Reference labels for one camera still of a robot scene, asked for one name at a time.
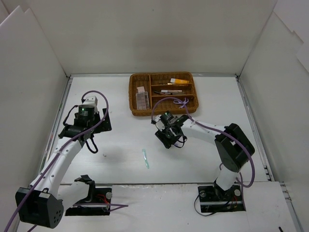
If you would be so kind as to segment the mint green eyebrow razor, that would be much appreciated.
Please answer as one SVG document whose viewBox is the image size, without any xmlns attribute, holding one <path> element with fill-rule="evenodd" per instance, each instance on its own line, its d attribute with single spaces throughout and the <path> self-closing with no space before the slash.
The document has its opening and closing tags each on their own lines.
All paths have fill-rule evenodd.
<svg viewBox="0 0 309 232">
<path fill-rule="evenodd" d="M 143 158 L 144 158 L 144 162 L 145 162 L 146 168 L 149 169 L 150 165 L 149 165 L 149 162 L 148 162 L 148 159 L 147 159 L 147 154 L 146 154 L 146 150 L 145 149 L 142 149 L 142 154 L 143 154 Z"/>
</svg>

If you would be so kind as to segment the purple small scissors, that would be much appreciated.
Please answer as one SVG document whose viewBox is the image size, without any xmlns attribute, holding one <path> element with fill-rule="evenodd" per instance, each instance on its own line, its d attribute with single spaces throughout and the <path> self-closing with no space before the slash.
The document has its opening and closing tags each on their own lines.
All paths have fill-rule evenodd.
<svg viewBox="0 0 309 232">
<path fill-rule="evenodd" d="M 179 108 L 182 109 L 184 108 L 185 105 L 187 105 L 189 103 L 189 99 L 188 98 L 184 98 L 182 100 L 180 99 L 175 99 L 173 101 L 174 104 L 179 105 Z"/>
</svg>

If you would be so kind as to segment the gold makeup pencil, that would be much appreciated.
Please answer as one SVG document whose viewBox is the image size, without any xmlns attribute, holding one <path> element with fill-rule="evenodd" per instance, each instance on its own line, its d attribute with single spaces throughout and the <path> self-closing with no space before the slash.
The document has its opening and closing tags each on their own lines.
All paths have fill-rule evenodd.
<svg viewBox="0 0 309 232">
<path fill-rule="evenodd" d="M 163 94 L 163 95 L 183 95 L 184 93 L 182 93 L 182 92 L 160 92 L 160 94 Z"/>
</svg>

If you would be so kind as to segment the clear mauve eyeshadow palette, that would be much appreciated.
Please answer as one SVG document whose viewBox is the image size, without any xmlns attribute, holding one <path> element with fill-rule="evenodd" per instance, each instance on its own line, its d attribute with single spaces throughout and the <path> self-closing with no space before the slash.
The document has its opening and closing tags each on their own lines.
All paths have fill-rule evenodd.
<svg viewBox="0 0 309 232">
<path fill-rule="evenodd" d="M 138 110 L 147 110 L 150 108 L 148 92 L 139 92 L 136 94 L 136 104 Z"/>
</svg>

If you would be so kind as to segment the pink makeup pen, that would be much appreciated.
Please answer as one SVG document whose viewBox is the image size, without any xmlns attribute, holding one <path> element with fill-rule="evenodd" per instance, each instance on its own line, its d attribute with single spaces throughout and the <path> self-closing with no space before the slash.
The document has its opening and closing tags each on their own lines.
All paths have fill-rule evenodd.
<svg viewBox="0 0 309 232">
<path fill-rule="evenodd" d="M 161 92 L 183 92 L 183 91 L 177 89 L 162 89 Z"/>
</svg>

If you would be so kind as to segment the pink rectangular compact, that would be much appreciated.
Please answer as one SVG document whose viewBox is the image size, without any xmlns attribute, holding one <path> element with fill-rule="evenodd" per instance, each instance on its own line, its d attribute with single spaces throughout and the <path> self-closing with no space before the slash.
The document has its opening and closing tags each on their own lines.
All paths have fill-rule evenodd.
<svg viewBox="0 0 309 232">
<path fill-rule="evenodd" d="M 145 92 L 144 86 L 137 87 L 137 93 L 143 93 L 143 92 Z"/>
</svg>

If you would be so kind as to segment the orange sunscreen tube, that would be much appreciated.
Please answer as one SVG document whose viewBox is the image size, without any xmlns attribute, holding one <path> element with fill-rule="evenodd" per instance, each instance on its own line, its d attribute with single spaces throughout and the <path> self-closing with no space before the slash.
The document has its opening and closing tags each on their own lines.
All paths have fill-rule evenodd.
<svg viewBox="0 0 309 232">
<path fill-rule="evenodd" d="M 170 83 L 180 85 L 180 84 L 189 84 L 190 81 L 189 80 L 178 79 L 178 78 L 171 78 L 170 79 Z"/>
</svg>

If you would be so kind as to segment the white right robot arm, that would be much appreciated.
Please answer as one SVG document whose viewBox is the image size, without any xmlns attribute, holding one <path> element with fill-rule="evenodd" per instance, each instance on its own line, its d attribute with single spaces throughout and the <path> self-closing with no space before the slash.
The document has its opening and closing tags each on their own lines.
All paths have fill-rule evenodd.
<svg viewBox="0 0 309 232">
<path fill-rule="evenodd" d="M 182 148 L 188 138 L 195 138 L 210 143 L 217 148 L 221 171 L 213 184 L 214 195 L 225 200 L 231 193 L 231 188 L 240 176 L 242 167 L 249 162 L 252 167 L 252 178 L 255 178 L 255 167 L 252 155 L 255 148 L 239 125 L 217 127 L 191 119 L 188 115 L 173 116 L 169 111 L 157 115 L 152 124 L 157 127 L 156 137 L 166 149 L 175 146 Z"/>
</svg>

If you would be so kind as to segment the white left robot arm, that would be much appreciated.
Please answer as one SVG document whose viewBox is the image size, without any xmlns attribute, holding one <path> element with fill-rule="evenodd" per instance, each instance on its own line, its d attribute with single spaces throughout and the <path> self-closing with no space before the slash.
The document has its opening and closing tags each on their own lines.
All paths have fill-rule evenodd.
<svg viewBox="0 0 309 232">
<path fill-rule="evenodd" d="M 72 125 L 63 121 L 55 150 L 38 176 L 26 188 L 15 194 L 17 209 L 14 215 L 20 221 L 53 229 L 69 208 L 78 201 L 93 202 L 97 196 L 95 181 L 88 175 L 74 180 L 67 190 L 60 190 L 61 181 L 76 155 L 94 141 L 94 135 L 111 131 L 108 107 L 101 116 L 96 90 L 82 96 Z"/>
</svg>

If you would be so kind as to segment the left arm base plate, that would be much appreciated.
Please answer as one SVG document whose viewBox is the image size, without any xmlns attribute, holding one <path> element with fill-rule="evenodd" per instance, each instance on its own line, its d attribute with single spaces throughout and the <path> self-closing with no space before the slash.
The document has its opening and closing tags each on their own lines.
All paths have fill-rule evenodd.
<svg viewBox="0 0 309 232">
<path fill-rule="evenodd" d="M 74 206 L 69 208 L 65 216 L 109 216 L 110 207 L 107 205 L 98 205 L 98 203 L 111 203 L 112 188 L 96 187 L 92 201 L 87 203 L 85 200 L 80 200 L 77 204 L 83 206 Z"/>
</svg>

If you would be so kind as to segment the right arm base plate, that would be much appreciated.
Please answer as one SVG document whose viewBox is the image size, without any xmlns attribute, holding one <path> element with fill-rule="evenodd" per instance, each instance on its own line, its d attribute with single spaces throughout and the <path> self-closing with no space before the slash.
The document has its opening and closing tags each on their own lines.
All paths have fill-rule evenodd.
<svg viewBox="0 0 309 232">
<path fill-rule="evenodd" d="M 215 184 L 198 186 L 197 190 L 198 195 L 194 201 L 194 208 L 197 211 L 198 202 L 199 214 L 203 216 L 246 211 L 242 187 L 238 184 L 233 185 L 227 191 L 219 190 Z"/>
</svg>

